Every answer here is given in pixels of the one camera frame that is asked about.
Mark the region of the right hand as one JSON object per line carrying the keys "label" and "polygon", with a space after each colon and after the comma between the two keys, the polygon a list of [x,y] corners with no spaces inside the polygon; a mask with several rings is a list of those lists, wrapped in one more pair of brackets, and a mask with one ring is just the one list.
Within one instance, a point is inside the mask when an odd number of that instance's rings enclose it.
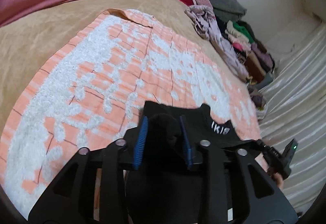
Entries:
{"label": "right hand", "polygon": [[278,186],[278,188],[283,191],[283,187],[284,187],[284,180],[283,177],[281,176],[281,174],[274,172],[272,167],[268,168],[268,175],[270,176],[270,178],[276,183],[276,185]]}

